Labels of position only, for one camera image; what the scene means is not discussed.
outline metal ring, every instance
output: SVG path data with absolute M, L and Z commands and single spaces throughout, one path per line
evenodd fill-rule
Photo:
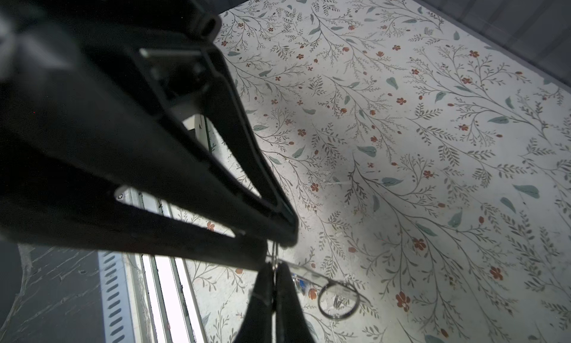
M 335 285 L 345 286 L 346 288 L 353 290 L 357 295 L 357 301 L 355 302 L 355 306 L 349 312 L 347 312 L 346 314 L 342 314 L 341 316 L 332 316 L 328 313 L 325 313 L 325 311 L 321 308 L 321 296 L 328 288 L 333 287 Z M 341 319 L 346 319 L 353 316 L 353 313 L 357 312 L 357 308 L 359 307 L 360 303 L 361 303 L 361 295 L 357 291 L 357 288 L 353 284 L 350 284 L 348 282 L 344 283 L 344 282 L 330 281 L 319 291 L 318 295 L 319 312 L 321 312 L 321 314 L 324 315 L 326 318 L 333 319 L 335 321 L 340 321 Z

